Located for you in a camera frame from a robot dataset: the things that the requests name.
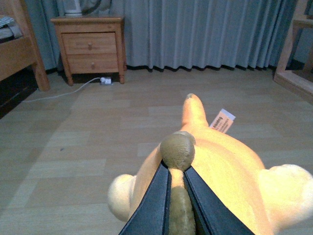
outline nightstand drawer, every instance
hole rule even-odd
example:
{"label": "nightstand drawer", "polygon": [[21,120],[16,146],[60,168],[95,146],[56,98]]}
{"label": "nightstand drawer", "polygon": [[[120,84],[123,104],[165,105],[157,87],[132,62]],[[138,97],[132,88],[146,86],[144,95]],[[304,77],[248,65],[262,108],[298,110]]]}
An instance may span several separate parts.
{"label": "nightstand drawer", "polygon": [[71,73],[118,72],[116,54],[68,55]]}
{"label": "nightstand drawer", "polygon": [[115,33],[63,33],[67,55],[116,54]]}

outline plush toy ear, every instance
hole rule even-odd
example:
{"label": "plush toy ear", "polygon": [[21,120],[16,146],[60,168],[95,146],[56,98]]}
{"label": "plush toy ear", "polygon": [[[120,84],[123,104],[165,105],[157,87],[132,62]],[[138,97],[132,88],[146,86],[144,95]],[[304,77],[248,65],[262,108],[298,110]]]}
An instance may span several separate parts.
{"label": "plush toy ear", "polygon": [[195,94],[189,94],[182,110],[182,126],[209,126],[201,100]]}
{"label": "plush toy ear", "polygon": [[131,200],[136,176],[120,175],[111,183],[108,192],[108,205],[116,218],[127,221],[130,213]]}
{"label": "plush toy ear", "polygon": [[313,177],[297,165],[260,172],[260,191],[274,232],[307,219],[313,213]]}

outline yellow plush toy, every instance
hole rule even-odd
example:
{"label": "yellow plush toy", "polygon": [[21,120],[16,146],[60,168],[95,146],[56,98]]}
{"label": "yellow plush toy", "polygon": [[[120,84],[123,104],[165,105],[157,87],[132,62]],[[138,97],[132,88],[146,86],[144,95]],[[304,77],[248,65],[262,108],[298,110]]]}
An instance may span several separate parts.
{"label": "yellow plush toy", "polygon": [[313,212],[309,172],[296,165],[265,169],[249,147],[208,126],[194,94],[185,100],[181,130],[161,142],[136,176],[121,175],[112,182],[109,207],[118,219],[132,217],[161,161],[171,174],[169,234],[196,234],[194,209],[183,180],[188,168],[253,234],[273,235]]}

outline power cord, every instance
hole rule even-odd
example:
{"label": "power cord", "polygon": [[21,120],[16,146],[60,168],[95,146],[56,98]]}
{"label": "power cord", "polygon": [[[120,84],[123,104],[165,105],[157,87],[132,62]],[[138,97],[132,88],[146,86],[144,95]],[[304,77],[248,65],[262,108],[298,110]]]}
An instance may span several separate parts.
{"label": "power cord", "polygon": [[80,88],[78,88],[77,90],[73,91],[73,92],[69,92],[69,93],[64,93],[64,94],[59,94],[59,95],[56,95],[56,96],[50,96],[50,97],[44,97],[44,98],[39,98],[39,99],[32,99],[32,100],[23,100],[22,102],[24,103],[30,103],[30,102],[35,102],[35,101],[39,101],[39,100],[43,100],[43,99],[55,99],[55,98],[59,98],[61,96],[64,96],[64,95],[68,95],[68,94],[73,94],[75,92],[78,92],[79,90],[81,90],[84,86],[86,86],[88,83],[96,80],[96,79],[100,79],[101,81],[101,84],[108,84],[107,82],[107,78],[104,78],[104,77],[96,77],[96,78],[93,78],[92,80],[86,82],[84,85],[82,85]]}

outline gray curtain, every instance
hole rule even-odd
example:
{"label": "gray curtain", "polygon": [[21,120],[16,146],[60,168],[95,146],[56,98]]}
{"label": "gray curtain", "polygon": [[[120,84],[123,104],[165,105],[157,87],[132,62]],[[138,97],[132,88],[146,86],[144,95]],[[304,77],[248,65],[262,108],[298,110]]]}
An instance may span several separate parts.
{"label": "gray curtain", "polygon": [[[161,69],[276,66],[295,6],[295,0],[97,1],[81,0],[82,9],[108,12],[109,4],[110,14],[125,16],[127,64]],[[55,68],[59,48],[50,19],[63,15],[62,0],[26,3],[45,67]]]}

